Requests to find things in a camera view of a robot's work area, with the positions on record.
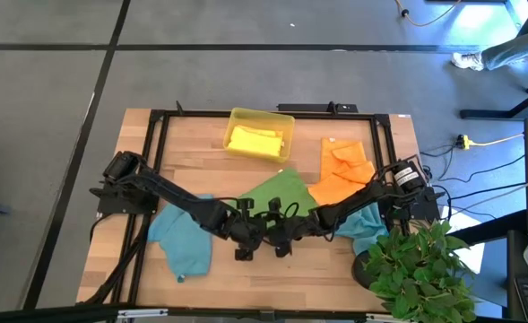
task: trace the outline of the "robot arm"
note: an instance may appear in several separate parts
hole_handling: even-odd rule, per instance
[[[390,171],[394,174],[394,181],[387,183],[385,174]],[[391,207],[404,208],[413,203],[425,187],[425,181],[414,163],[399,161],[379,170],[363,189],[340,203],[311,209],[306,216],[288,218],[281,214],[281,202],[276,197],[270,201],[267,214],[250,217],[253,199],[236,199],[237,208],[234,208],[217,198],[198,198],[164,179],[136,153],[118,152],[103,175],[105,187],[113,188],[116,192],[146,192],[189,212],[204,230],[237,242],[239,250],[236,259],[240,260],[251,259],[253,251],[259,248],[262,241],[274,246],[278,257],[284,257],[291,253],[292,240],[333,234],[349,215],[374,202],[385,200]],[[275,225],[267,228],[266,224],[271,220],[275,221]]]

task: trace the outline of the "green cloth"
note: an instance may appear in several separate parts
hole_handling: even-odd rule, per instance
[[[262,211],[268,211],[268,202],[279,197],[281,200],[281,212],[285,214],[286,209],[293,202],[299,203],[298,215],[308,216],[308,210],[317,207],[316,200],[307,192],[306,184],[294,169],[285,169],[274,177],[268,179],[256,188],[250,190],[239,198],[250,197],[254,199],[254,208],[249,210],[251,215]],[[293,215],[295,206],[290,209],[288,217]]]

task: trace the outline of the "black wire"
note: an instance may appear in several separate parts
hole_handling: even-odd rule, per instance
[[[425,173],[425,176],[427,177],[427,182],[431,179],[433,179],[433,173],[431,172],[431,168],[427,165],[423,165],[421,167],[421,169],[423,170],[423,173]]]
[[[449,191],[446,190],[446,188],[443,188],[443,187],[440,186],[440,185],[433,185],[433,188],[441,188],[441,189],[443,189],[443,190],[445,191],[446,196],[447,196],[446,203],[447,203],[447,205],[449,206],[449,215],[446,217],[446,220],[447,220],[448,222],[451,221],[451,216],[453,216],[453,207],[452,207],[452,205],[451,205],[451,200],[452,200],[452,198],[451,198],[451,194],[449,194]]]
[[[453,150],[451,150],[450,154],[449,154],[449,162],[446,164],[446,167],[445,167],[445,170],[443,170],[443,173],[441,174],[441,176],[439,176],[439,178],[437,179],[437,181],[441,181],[441,179],[443,179],[443,177],[446,175],[446,173],[449,171],[449,168],[451,167],[451,162],[453,161]]]
[[[420,194],[422,191],[415,191],[415,192],[411,192],[411,193],[408,193],[408,194],[405,194],[405,195],[397,195],[397,194],[385,194],[385,196],[388,196],[388,197],[395,197],[395,198],[410,198],[410,197],[413,197],[413,196],[417,196],[418,194]]]
[[[89,242],[92,242],[92,236],[94,235],[94,229],[96,229],[96,226],[100,223],[100,221],[108,218],[108,215],[102,215],[96,222],[94,222],[91,226],[91,235],[89,237]]]
[[[460,206],[455,206],[455,205],[451,205],[451,207],[453,207],[454,209],[459,209],[459,210],[463,210],[462,207]],[[484,214],[484,213],[481,213],[481,212],[473,212],[473,211],[465,211],[466,213],[470,213],[470,214],[477,214],[477,215],[485,215],[485,216],[490,216],[491,218],[497,220],[497,218],[493,215],[493,214]]]
[[[262,215],[262,214],[279,214],[282,218],[284,218],[284,219],[287,218],[286,214],[283,214],[282,212],[279,212],[279,211],[278,212],[272,212],[272,211],[269,211],[269,210],[268,211],[258,212],[256,214],[252,215],[251,217],[257,217],[257,216]]]
[[[428,153],[428,152],[432,152],[434,150],[437,150],[437,149],[440,149],[440,148],[445,148],[445,147],[449,147],[449,149],[447,149],[445,152],[442,152],[442,153]],[[431,149],[428,149],[426,151],[423,151],[423,152],[420,152],[420,154],[422,154],[423,156],[428,156],[428,157],[441,157],[445,154],[448,154],[450,153],[451,151],[453,151],[454,149],[454,144],[444,144],[444,145],[441,145],[439,147],[435,147],[435,148],[431,148]]]
[[[144,246],[144,244],[141,243],[142,240],[146,241],[144,231],[145,226],[142,225],[138,231],[138,234],[136,235],[136,238],[134,238],[132,244],[128,248],[128,251],[122,258],[118,260],[117,265],[114,267],[106,281],[100,285],[99,289],[94,293],[94,295],[85,301],[86,303],[102,303],[104,300],[106,300],[106,297],[112,290],[112,286],[116,284],[117,280],[126,271],[126,267],[128,264],[130,264],[136,252]]]
[[[333,241],[333,238],[335,238],[335,226],[333,227],[331,234],[332,235],[329,238],[327,238],[327,234],[324,234],[325,241],[327,241],[327,242]]]
[[[477,194],[480,194],[480,193],[492,192],[492,191],[499,190],[499,189],[514,188],[514,187],[521,186],[521,185],[524,185],[524,184],[526,184],[526,183],[516,183],[516,184],[511,184],[511,185],[505,185],[505,186],[502,186],[502,187],[497,187],[497,188],[482,189],[480,191],[472,192],[472,193],[469,193],[469,194],[466,194],[466,195],[463,195],[463,196],[455,196],[452,199],[456,200],[456,199],[460,199],[460,198],[465,198],[465,197],[477,195]]]
[[[292,206],[295,206],[296,210],[293,211],[293,214],[291,216],[295,216],[298,213],[298,211],[299,211],[299,203],[298,202],[293,202],[290,205],[288,205],[288,207],[285,209],[285,214],[286,215],[288,214],[288,212],[290,211]]]
[[[468,178],[467,180],[465,180],[465,179],[458,179],[458,178],[448,178],[448,179],[441,179],[441,178],[439,178],[438,181],[458,180],[458,181],[461,181],[461,182],[463,182],[463,183],[468,183],[468,182],[471,181],[472,177],[475,176],[475,175],[477,175],[477,174],[482,174],[482,173],[486,173],[486,172],[489,172],[489,171],[502,169],[503,167],[510,166],[510,165],[512,165],[512,164],[514,164],[514,163],[516,163],[516,162],[518,162],[518,161],[520,161],[520,160],[522,160],[523,158],[524,158],[524,155],[522,155],[521,157],[515,159],[514,161],[511,161],[511,162],[506,163],[506,164],[504,164],[504,165],[497,166],[497,167],[492,168],[492,169],[489,169],[489,170],[475,171],[475,172],[473,172],[473,174],[471,174],[471,176],[469,176],[469,178]]]

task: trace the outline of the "green leaves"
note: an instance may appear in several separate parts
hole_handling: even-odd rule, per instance
[[[461,314],[455,308],[449,310],[449,315],[447,319],[453,323],[462,323]]]
[[[441,237],[444,237],[443,229],[441,224],[434,224],[431,226],[431,239],[439,240]]]
[[[396,284],[401,285],[403,283],[403,272],[401,270],[394,271],[391,277]]]
[[[420,297],[417,292],[417,287],[415,287],[415,282],[407,278],[403,281],[403,289],[405,290],[405,297],[409,303],[409,307],[416,307],[419,304]]]
[[[433,263],[433,273],[435,275],[442,276],[446,273],[446,263],[445,260],[439,259]]]
[[[415,279],[420,282],[428,283],[432,279],[432,274],[431,271],[428,270],[428,268],[426,267],[417,268],[417,270],[415,270],[415,273],[413,273],[413,277],[415,277]]]
[[[436,296],[434,300],[444,307],[451,307],[457,303],[457,299],[449,293],[442,293]]]
[[[446,235],[449,230],[451,230],[451,224],[449,224],[449,221],[443,221],[443,223],[441,223],[441,232],[443,235]]]
[[[421,250],[421,255],[425,257],[428,254],[428,240],[422,235],[417,235],[417,246]]]
[[[387,244],[389,243],[389,237],[380,235],[377,237],[377,243],[379,243],[383,249],[386,249]]]
[[[393,228],[389,236],[377,237],[364,265],[376,281],[369,290],[385,300],[383,307],[394,317],[423,323],[463,323],[475,320],[470,289],[460,273],[469,269],[453,252],[467,247],[446,236],[447,221],[418,227],[403,236]]]
[[[409,310],[409,303],[404,295],[397,296],[395,301],[395,307],[393,308],[392,314],[398,319],[402,319]]]
[[[370,258],[379,258],[383,256],[383,250],[379,247],[378,244],[372,244],[369,247],[369,257]]]
[[[469,248],[469,245],[459,238],[446,236],[446,247],[451,250],[457,250],[460,248]]]
[[[425,294],[425,296],[435,296],[439,294],[437,288],[433,287],[432,284],[423,283],[419,285],[419,288]]]
[[[463,321],[465,322],[473,322],[477,318],[475,313],[471,312],[470,310],[464,311],[462,316],[463,316]]]

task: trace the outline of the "wooden table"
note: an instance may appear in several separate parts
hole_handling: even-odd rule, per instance
[[[150,115],[149,109],[128,109],[116,151],[139,153]],[[397,158],[419,152],[410,116],[391,115]],[[319,180],[320,138],[356,139],[363,142],[373,161],[373,141],[366,121],[296,120],[291,156],[283,164],[231,155],[222,149],[226,118],[170,118],[160,175],[194,194],[239,196],[274,176],[295,168],[306,184]],[[160,127],[152,142],[153,161]],[[379,129],[384,164],[385,136]],[[77,301],[92,296],[117,264],[127,216],[111,215],[98,225],[86,260]],[[217,309],[276,309],[385,312],[381,301],[355,283],[351,240],[305,238],[294,241],[293,255],[277,258],[272,247],[262,245],[254,260],[234,260],[237,243],[213,238],[210,273],[177,283],[164,251],[148,243],[138,291],[138,305]],[[127,299],[132,268],[128,268],[121,301]]]

